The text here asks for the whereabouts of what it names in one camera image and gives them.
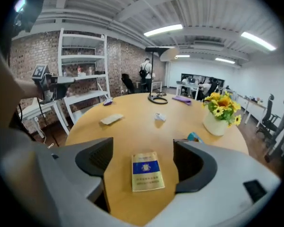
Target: flower vase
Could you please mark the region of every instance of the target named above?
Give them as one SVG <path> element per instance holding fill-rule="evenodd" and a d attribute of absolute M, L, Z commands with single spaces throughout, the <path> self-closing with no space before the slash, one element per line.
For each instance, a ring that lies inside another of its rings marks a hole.
<path fill-rule="evenodd" d="M 228 127 L 226 120 L 217 120 L 215 116 L 208 111 L 207 116 L 203 120 L 203 125 L 208 132 L 215 136 L 222 136 Z"/>

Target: fluorescent light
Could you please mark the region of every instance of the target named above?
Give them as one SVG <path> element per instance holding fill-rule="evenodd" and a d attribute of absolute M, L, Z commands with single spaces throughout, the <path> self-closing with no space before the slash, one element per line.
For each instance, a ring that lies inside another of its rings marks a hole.
<path fill-rule="evenodd" d="M 175 57 L 180 58 L 180 57 L 190 57 L 190 55 L 176 55 Z"/>
<path fill-rule="evenodd" d="M 21 9 L 24 7 L 25 5 L 25 0 L 19 0 L 16 4 L 15 4 L 15 11 L 18 13 L 19 11 L 21 11 Z"/>
<path fill-rule="evenodd" d="M 216 58 L 216 61 L 222 61 L 222 62 L 226 62 L 226 63 L 230 63 L 230 64 L 234 64 L 234 61 L 230 61 L 230 60 L 226 60 L 226 59 L 222 59 L 222 58 Z"/>
<path fill-rule="evenodd" d="M 144 33 L 144 35 L 146 37 L 148 37 L 148 36 L 151 36 L 151 35 L 156 35 L 156 34 L 168 32 L 168 31 L 171 31 L 171 30 L 182 29 L 182 28 L 183 28 L 182 25 L 171 25 L 171 26 L 167 26 L 167 27 L 157 28 L 155 30 L 151 30 L 149 32 Z"/>
<path fill-rule="evenodd" d="M 250 33 L 244 32 L 244 33 L 241 34 L 241 36 L 245 37 L 247 39 L 250 39 L 253 42 L 258 43 L 261 46 L 264 46 L 265 48 L 269 49 L 270 51 L 274 51 L 276 49 L 270 43 L 266 42 L 265 40 L 260 39 L 259 37 L 256 37 L 255 35 L 252 35 Z"/>

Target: bottle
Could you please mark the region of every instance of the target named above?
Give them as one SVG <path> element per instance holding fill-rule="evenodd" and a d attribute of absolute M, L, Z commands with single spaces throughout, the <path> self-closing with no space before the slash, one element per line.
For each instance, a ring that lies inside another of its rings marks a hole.
<path fill-rule="evenodd" d="M 78 76 L 81 74 L 81 67 L 78 66 Z"/>

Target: white shelf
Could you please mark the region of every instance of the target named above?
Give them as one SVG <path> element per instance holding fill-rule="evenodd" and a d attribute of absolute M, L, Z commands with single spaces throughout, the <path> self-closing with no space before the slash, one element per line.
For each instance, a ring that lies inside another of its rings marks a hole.
<path fill-rule="evenodd" d="M 99 43 L 103 43 L 104 40 L 104 38 L 88 35 L 63 34 L 62 48 L 94 49 Z"/>
<path fill-rule="evenodd" d="M 89 107 L 87 107 L 87 108 L 83 108 L 83 109 L 81 109 L 81 110 L 78 110 L 78 111 L 73 112 L 72 115 L 73 115 L 73 117 L 74 117 L 74 119 L 75 119 L 75 122 L 77 122 L 78 119 L 79 119 L 83 114 L 85 114 L 89 109 L 91 109 L 92 107 L 97 106 L 97 105 L 99 105 L 99 104 L 102 104 L 102 103 L 94 104 L 94 105 L 89 106 Z"/>
<path fill-rule="evenodd" d="M 75 104 L 84 100 L 88 100 L 94 97 L 98 97 L 98 96 L 104 96 L 108 94 L 108 92 L 106 91 L 101 91 L 101 90 L 96 90 L 96 91 L 90 91 L 88 93 L 84 93 L 84 94 L 78 94 L 78 95 L 73 95 L 73 96 L 69 96 L 69 97 L 65 97 L 64 101 L 66 104 Z"/>
<path fill-rule="evenodd" d="M 63 65 L 95 63 L 98 60 L 104 59 L 103 55 L 62 55 L 61 61 Z"/>
<path fill-rule="evenodd" d="M 101 74 L 101 75 L 87 75 L 87 76 L 81 76 L 81 77 L 75 77 L 74 79 L 76 81 L 80 80 L 86 80 L 86 79 L 92 79 L 92 78 L 104 78 L 106 77 L 106 74 Z"/>

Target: white wall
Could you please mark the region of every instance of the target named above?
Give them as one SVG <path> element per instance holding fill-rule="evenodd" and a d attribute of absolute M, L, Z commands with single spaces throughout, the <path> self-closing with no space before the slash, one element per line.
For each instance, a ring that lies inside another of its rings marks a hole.
<path fill-rule="evenodd" d="M 270 94 L 275 96 L 272 113 L 282 117 L 284 114 L 284 54 L 267 56 L 263 60 L 248 62 L 234 72 L 236 83 L 233 89 L 242 96 L 260 97 L 267 106 Z M 252 107 L 251 113 L 258 120 L 262 110 Z"/>
<path fill-rule="evenodd" d="M 181 74 L 195 74 L 207 77 L 214 77 L 225 80 L 224 86 L 229 85 L 232 88 L 234 83 L 234 71 L 239 70 L 236 68 L 222 65 L 218 62 L 207 61 L 172 61 L 170 63 L 169 71 L 169 86 L 176 87 L 176 81 L 181 80 Z"/>

